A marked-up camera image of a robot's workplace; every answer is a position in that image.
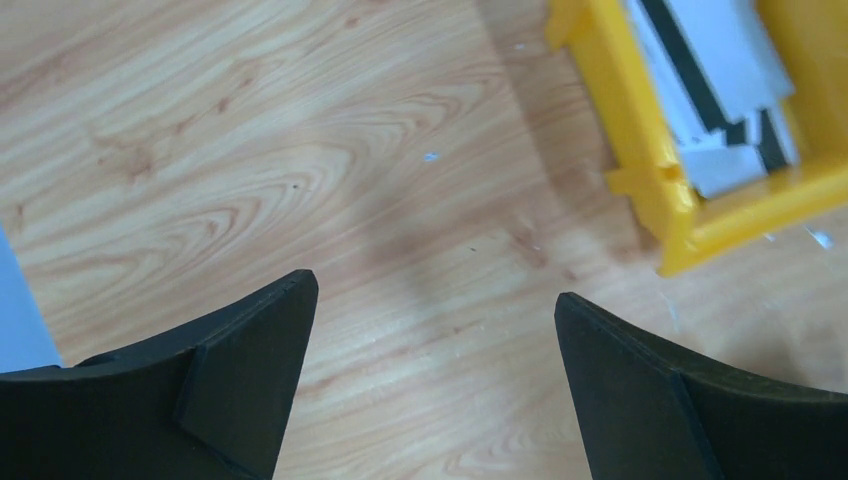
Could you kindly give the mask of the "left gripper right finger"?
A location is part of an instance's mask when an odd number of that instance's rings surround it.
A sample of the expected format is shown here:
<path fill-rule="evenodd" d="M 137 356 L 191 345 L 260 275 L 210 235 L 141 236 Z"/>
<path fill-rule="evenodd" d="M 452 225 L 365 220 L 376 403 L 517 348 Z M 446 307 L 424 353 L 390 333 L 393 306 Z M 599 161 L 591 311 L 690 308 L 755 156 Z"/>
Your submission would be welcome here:
<path fill-rule="evenodd" d="M 843 479 L 847 398 L 741 370 L 580 295 L 554 313 L 596 479 Z"/>

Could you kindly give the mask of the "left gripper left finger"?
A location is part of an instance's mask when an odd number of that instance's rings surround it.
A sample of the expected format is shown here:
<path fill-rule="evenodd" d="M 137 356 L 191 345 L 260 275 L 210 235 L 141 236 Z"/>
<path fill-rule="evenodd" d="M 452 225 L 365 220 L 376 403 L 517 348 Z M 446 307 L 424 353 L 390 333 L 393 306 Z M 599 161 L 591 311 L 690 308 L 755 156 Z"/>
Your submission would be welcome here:
<path fill-rule="evenodd" d="M 73 367 L 1 377 L 5 479 L 270 479 L 319 285 L 296 270 Z"/>

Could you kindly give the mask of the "white grey cards stack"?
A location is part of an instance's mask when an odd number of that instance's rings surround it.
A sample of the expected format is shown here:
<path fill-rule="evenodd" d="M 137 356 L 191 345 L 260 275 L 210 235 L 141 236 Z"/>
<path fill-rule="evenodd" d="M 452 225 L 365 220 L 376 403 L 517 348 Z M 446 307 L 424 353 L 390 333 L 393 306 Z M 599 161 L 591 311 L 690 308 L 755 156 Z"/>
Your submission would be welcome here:
<path fill-rule="evenodd" d="M 795 92 L 752 1 L 625 1 L 688 182 L 703 198 L 800 162 Z"/>

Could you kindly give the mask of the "left yellow bin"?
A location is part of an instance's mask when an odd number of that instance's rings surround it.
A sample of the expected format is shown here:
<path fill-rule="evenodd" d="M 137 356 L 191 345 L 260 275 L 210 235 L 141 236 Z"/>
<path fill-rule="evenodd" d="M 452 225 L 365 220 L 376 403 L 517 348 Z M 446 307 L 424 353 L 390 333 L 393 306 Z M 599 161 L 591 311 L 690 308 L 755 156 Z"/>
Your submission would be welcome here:
<path fill-rule="evenodd" d="M 638 221 L 659 241 L 663 276 L 847 202 L 847 5 L 761 1 L 757 8 L 796 85 L 783 111 L 801 161 L 703 200 L 685 178 L 622 5 L 549 5 L 546 40 L 575 58 L 617 158 L 607 184 L 629 197 Z"/>

